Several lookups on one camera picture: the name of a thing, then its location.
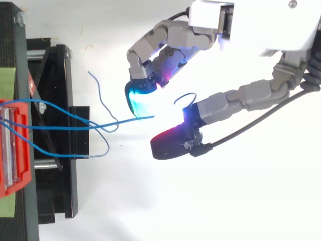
blue light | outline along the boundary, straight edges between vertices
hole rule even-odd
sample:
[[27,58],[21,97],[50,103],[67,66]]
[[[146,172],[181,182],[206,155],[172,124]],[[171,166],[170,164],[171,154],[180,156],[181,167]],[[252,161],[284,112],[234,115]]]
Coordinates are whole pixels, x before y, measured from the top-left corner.
[[145,117],[155,115],[162,105],[160,92],[162,88],[158,87],[156,91],[149,94],[129,92],[129,99],[136,117]]

robotic hand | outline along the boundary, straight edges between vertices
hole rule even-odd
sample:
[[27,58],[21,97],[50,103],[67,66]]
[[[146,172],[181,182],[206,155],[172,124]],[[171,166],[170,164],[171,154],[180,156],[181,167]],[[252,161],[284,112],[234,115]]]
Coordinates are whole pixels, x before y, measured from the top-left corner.
[[[171,159],[187,153],[197,157],[243,133],[291,101],[321,85],[321,1],[231,0],[233,3],[195,0],[183,13],[157,24],[128,51],[130,82],[125,93],[148,94],[164,88],[200,50],[208,50],[218,36],[222,43],[266,49],[264,55],[282,51],[272,80],[259,80],[238,90],[216,93],[183,109],[184,122],[151,141],[156,159]],[[189,22],[174,21],[187,15]],[[149,59],[164,45],[159,56]],[[303,91],[290,97],[290,91]],[[243,109],[261,110],[277,106],[232,135],[212,144],[202,143],[199,129],[223,121]]]

